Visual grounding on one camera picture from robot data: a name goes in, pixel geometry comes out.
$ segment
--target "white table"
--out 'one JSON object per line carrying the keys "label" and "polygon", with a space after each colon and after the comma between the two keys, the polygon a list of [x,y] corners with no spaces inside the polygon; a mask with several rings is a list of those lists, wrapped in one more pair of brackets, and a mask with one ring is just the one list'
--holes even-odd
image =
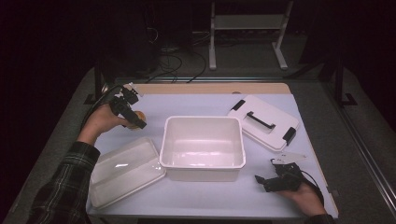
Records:
{"label": "white table", "polygon": [[[152,84],[154,89],[161,87]],[[186,90],[201,90],[199,85],[165,84],[171,93],[185,93]],[[325,208],[333,217],[338,217],[338,211],[332,195],[327,192],[326,180],[321,172],[315,151],[313,150],[303,121],[295,103],[294,97],[284,84],[218,84],[218,88],[208,91],[216,92],[223,86],[231,87],[243,93],[254,93],[265,102],[277,106],[290,113],[301,122],[295,138],[285,151],[304,154],[307,159],[298,161],[300,168],[311,174],[318,182],[324,196]],[[267,94],[258,94],[257,87]],[[274,89],[276,94],[268,94]],[[141,110],[147,116],[148,125],[144,130],[130,131],[117,127],[103,134],[96,142],[96,147],[102,152],[117,149],[135,139],[146,136],[152,139],[159,151],[163,140],[163,125],[170,116],[226,116],[228,111],[245,94],[145,94],[133,106],[133,110]],[[244,136],[247,163],[239,173],[235,182],[181,182],[172,181],[166,176],[154,184],[139,190],[133,195],[101,210],[92,208],[90,199],[87,201],[87,212],[91,216],[133,216],[133,217],[187,217],[187,218],[249,218],[249,219],[279,219],[301,217],[303,214],[288,199],[276,193],[265,192],[254,175],[265,178],[276,177],[275,169],[270,159],[275,152],[261,147],[258,143]]]}

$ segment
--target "white plastic container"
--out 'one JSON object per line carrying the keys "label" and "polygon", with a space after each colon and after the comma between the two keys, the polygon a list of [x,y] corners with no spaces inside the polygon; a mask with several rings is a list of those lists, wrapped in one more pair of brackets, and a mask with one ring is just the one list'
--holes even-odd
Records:
{"label": "white plastic container", "polygon": [[235,181],[246,164],[242,128],[230,117],[170,117],[160,164],[172,180]]}
{"label": "white plastic container", "polygon": [[99,157],[90,182],[93,207],[104,208],[165,176],[149,138],[139,138]]}

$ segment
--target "lid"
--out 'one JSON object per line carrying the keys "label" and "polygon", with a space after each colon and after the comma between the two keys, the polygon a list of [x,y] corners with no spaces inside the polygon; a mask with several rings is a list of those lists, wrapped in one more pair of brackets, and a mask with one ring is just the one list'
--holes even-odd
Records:
{"label": "lid", "polygon": [[149,138],[139,138],[99,157],[90,181],[93,207],[109,206],[165,176]]}
{"label": "lid", "polygon": [[228,116],[238,118],[246,135],[273,151],[288,146],[299,127],[297,118],[253,95],[239,101]]}

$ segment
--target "white tub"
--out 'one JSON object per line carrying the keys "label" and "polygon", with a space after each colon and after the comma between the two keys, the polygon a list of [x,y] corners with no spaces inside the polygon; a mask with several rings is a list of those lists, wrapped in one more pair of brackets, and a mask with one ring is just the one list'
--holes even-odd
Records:
{"label": "white tub", "polygon": [[242,128],[231,117],[170,117],[160,164],[172,180],[235,181],[245,165]]}

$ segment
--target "person's right hand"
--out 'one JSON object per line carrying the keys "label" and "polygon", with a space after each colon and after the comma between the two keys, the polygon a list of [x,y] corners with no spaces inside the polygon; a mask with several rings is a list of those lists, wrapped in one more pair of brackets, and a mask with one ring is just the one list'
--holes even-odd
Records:
{"label": "person's right hand", "polygon": [[297,191],[282,190],[277,193],[297,203],[301,211],[309,217],[327,214],[318,195],[305,183]]}

